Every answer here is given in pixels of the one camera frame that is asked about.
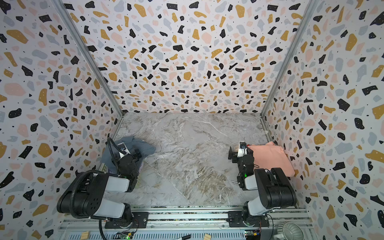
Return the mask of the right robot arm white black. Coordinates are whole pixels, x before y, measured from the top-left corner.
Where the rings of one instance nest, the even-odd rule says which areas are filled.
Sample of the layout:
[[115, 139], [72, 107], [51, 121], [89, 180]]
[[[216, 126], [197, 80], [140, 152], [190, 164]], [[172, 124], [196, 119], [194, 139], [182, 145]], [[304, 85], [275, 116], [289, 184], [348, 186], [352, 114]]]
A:
[[230, 211], [228, 223], [235, 227], [268, 227], [267, 213], [293, 207], [297, 196], [289, 182], [294, 168], [280, 146], [248, 145], [240, 142], [230, 149], [228, 159], [238, 166], [237, 182], [243, 191], [256, 191], [255, 199], [244, 203], [241, 211]]

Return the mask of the grey-blue t-shirt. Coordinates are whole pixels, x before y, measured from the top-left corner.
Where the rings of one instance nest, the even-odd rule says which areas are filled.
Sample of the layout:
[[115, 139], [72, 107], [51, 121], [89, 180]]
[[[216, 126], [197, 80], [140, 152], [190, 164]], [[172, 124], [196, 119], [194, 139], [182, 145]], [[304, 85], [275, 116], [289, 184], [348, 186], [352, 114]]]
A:
[[[156, 151], [155, 146], [150, 145], [144, 140], [135, 138], [134, 136], [122, 137], [119, 140], [115, 140], [114, 143], [119, 148], [122, 148], [123, 144], [125, 144], [125, 146], [128, 148], [131, 154], [133, 153], [134, 150], [139, 151], [139, 153], [141, 154], [141, 157], [139, 158], [139, 162], [138, 162], [139, 169], [142, 166], [143, 160], [146, 157], [153, 155]], [[107, 166], [107, 168], [109, 169], [109, 172], [113, 174], [117, 173], [117, 168], [113, 163], [109, 147], [107, 147], [107, 149], [104, 151], [101, 158], [101, 163]]]

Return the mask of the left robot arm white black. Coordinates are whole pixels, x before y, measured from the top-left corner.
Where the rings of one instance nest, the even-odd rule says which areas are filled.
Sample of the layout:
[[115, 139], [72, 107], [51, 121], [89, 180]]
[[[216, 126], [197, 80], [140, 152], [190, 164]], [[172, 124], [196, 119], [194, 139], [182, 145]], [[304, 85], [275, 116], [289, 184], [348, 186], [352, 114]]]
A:
[[76, 219], [106, 220], [107, 228], [131, 228], [138, 224], [131, 206], [104, 198], [105, 192], [130, 193], [134, 190], [141, 167], [141, 153], [120, 151], [113, 159], [117, 174], [89, 170], [79, 173], [57, 203], [57, 211]]

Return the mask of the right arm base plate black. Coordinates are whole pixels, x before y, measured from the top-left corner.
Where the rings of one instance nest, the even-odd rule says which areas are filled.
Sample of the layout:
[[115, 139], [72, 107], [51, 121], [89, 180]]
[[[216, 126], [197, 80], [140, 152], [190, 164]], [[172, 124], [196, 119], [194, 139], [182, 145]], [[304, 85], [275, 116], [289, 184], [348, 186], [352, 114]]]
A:
[[229, 211], [227, 222], [229, 223], [230, 228], [263, 228], [270, 226], [268, 217], [263, 215], [251, 216], [242, 211]]

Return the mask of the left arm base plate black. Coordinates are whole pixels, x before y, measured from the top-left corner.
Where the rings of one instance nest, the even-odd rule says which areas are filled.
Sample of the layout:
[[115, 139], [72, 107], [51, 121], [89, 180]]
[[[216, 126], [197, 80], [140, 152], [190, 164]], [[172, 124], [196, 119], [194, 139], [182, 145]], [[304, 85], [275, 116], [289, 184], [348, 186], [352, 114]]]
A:
[[149, 212], [133, 212], [120, 219], [109, 219], [105, 229], [145, 229], [147, 227]]

